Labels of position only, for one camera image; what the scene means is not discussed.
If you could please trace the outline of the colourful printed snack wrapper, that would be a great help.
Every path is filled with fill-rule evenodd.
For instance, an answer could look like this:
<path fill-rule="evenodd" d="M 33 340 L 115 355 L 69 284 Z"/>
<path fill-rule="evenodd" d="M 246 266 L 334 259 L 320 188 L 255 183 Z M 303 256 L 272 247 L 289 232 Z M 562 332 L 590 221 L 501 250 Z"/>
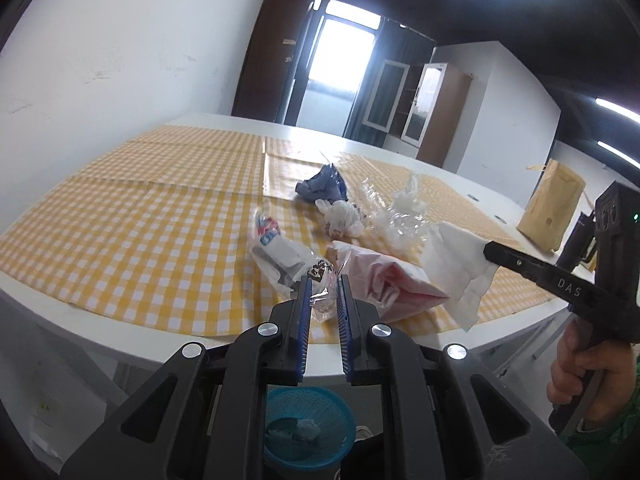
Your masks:
<path fill-rule="evenodd" d="M 250 255 L 281 296 L 297 295 L 304 275 L 311 278 L 311 316 L 319 323 L 336 315 L 337 272 L 334 265 L 302 243 L 290 240 L 279 223 L 258 209 L 250 236 Z"/>

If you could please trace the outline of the white tissue paper napkin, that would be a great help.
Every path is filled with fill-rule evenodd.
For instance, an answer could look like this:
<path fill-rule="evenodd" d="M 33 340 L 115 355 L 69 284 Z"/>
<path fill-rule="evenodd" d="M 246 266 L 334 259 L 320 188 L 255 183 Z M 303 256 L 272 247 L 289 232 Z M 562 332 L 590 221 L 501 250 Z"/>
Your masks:
<path fill-rule="evenodd" d="M 484 255 L 487 244 L 488 240 L 444 221 L 427 228 L 419 257 L 431 282 L 448 296 L 442 306 L 466 332 L 477 323 L 480 300 L 498 270 Z"/>

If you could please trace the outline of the blue plastic trash basket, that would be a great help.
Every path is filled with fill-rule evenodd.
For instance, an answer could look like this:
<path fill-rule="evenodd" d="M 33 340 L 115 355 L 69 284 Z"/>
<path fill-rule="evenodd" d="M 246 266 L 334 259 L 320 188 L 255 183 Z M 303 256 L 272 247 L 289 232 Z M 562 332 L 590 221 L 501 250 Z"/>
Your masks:
<path fill-rule="evenodd" d="M 269 391 L 264 432 L 267 463 L 305 472 L 331 468 L 355 441 L 352 410 L 333 391 L 320 387 Z"/>

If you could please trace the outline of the crumpled trash in basket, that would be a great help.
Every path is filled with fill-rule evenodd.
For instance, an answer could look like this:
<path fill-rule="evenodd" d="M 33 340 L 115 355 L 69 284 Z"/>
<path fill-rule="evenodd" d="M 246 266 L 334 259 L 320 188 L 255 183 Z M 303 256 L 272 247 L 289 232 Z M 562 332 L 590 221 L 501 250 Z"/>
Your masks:
<path fill-rule="evenodd" d="M 315 441 L 320 432 L 319 426 L 312 419 L 296 417 L 275 419 L 266 429 L 269 437 L 299 442 Z"/>

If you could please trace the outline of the pink white paper bag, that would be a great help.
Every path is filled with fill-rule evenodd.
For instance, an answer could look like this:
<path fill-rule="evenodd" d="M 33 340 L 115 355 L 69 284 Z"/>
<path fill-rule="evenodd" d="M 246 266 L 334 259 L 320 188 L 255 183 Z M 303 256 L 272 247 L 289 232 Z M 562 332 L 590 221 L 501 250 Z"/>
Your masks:
<path fill-rule="evenodd" d="M 449 296 L 416 264 L 334 240 L 328 259 L 349 280 L 355 299 L 373 304 L 383 322 L 396 322 L 443 304 Z"/>

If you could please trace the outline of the white knotted printed bag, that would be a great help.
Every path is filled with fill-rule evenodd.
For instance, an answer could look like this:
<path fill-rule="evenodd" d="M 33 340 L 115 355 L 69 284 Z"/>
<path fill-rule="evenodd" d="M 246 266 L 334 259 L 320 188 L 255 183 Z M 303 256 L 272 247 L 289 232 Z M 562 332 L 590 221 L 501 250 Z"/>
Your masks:
<path fill-rule="evenodd" d="M 323 216 L 324 230 L 332 240 L 339 238 L 358 238 L 364 231 L 366 216 L 360 208 L 346 200 L 316 200 L 314 202 Z"/>

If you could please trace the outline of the black cylinder pen holder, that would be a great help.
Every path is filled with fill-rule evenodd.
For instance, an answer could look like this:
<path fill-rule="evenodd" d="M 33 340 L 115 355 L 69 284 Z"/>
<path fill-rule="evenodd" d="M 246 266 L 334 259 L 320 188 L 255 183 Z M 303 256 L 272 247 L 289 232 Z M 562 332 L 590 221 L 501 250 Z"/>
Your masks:
<path fill-rule="evenodd" d="M 596 252 L 594 246 L 596 232 L 596 212 L 579 215 L 570 236 L 555 265 L 566 272 L 572 272 L 581 262 L 587 262 Z"/>

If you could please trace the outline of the clear crumpled plastic bag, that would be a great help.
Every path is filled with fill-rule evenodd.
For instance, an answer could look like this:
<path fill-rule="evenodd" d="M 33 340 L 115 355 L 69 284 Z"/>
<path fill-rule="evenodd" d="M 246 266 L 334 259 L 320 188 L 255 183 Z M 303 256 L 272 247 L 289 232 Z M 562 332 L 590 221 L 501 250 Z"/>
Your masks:
<path fill-rule="evenodd" d="M 359 200 L 366 230 L 395 256 L 409 259 L 423 246 L 431 221 L 426 214 L 427 203 L 419 198 L 419 176 L 415 172 L 390 200 L 371 178 L 364 179 Z"/>

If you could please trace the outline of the crumpled blue plastic bag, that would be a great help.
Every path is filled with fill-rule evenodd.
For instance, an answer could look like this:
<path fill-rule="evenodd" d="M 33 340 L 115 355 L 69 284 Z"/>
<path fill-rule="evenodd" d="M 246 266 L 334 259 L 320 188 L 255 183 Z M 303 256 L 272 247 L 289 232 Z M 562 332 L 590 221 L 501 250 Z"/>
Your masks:
<path fill-rule="evenodd" d="M 337 200 L 348 201 L 346 183 L 333 164 L 323 165 L 313 177 L 298 182 L 295 192 L 309 203 L 316 200 L 327 200 L 330 204 Z"/>

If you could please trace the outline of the white table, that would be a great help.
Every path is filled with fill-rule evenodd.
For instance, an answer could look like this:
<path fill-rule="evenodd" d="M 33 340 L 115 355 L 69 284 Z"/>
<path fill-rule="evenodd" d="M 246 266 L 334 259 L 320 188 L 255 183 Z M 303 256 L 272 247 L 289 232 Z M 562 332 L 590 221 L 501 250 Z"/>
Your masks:
<path fill-rule="evenodd" d="M 341 371 L 336 286 L 390 311 L 424 344 L 494 344 L 561 301 L 499 270 L 473 295 L 419 264 L 448 222 L 515 249 L 521 211 L 487 188 L 327 134 L 195 116 L 126 141 L 71 174 L 1 237 L 7 300 L 66 341 L 137 366 L 188 341 L 228 344 L 311 286 L 309 376 Z"/>

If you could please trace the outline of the green sleeve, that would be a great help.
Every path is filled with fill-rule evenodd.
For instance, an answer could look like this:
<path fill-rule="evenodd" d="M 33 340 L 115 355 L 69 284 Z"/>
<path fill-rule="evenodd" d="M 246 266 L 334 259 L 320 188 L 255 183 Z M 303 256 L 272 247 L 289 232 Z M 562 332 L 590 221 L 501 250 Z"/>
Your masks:
<path fill-rule="evenodd" d="M 599 429 L 578 428 L 561 441 L 582 461 L 590 479 L 630 479 L 639 472 L 639 367 L 630 400 Z"/>

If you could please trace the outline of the yellow checkered tablecloth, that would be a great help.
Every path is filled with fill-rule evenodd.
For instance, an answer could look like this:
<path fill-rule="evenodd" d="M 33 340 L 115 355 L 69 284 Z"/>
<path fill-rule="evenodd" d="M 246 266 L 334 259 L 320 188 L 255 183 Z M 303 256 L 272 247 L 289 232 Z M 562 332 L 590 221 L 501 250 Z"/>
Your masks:
<path fill-rule="evenodd" d="M 163 126 L 75 172 L 1 237 L 1 270 L 78 309 L 217 337 L 264 320 L 282 299 L 250 258 L 250 225 L 267 211 L 283 234 L 329 245 L 297 182 L 337 166 L 350 198 L 370 184 L 390 200 L 405 164 L 228 130 Z"/>

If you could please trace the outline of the white framed glass cabinet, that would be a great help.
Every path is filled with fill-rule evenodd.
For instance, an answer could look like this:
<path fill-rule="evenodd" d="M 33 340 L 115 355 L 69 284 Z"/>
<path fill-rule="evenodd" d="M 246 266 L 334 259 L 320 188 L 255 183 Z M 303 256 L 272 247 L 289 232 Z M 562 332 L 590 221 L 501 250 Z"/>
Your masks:
<path fill-rule="evenodd" d="M 383 148 L 441 167 L 457 131 L 472 76 L 447 63 L 383 62 L 362 118 Z"/>

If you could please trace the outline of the brown wooden cabinet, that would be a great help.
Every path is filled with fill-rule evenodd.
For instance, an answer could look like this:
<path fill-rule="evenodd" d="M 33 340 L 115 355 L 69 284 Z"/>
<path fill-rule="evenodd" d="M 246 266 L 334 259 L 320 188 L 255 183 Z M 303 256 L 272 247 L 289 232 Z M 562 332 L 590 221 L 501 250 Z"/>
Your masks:
<path fill-rule="evenodd" d="M 284 121 L 314 0 L 265 0 L 250 36 L 231 114 Z"/>

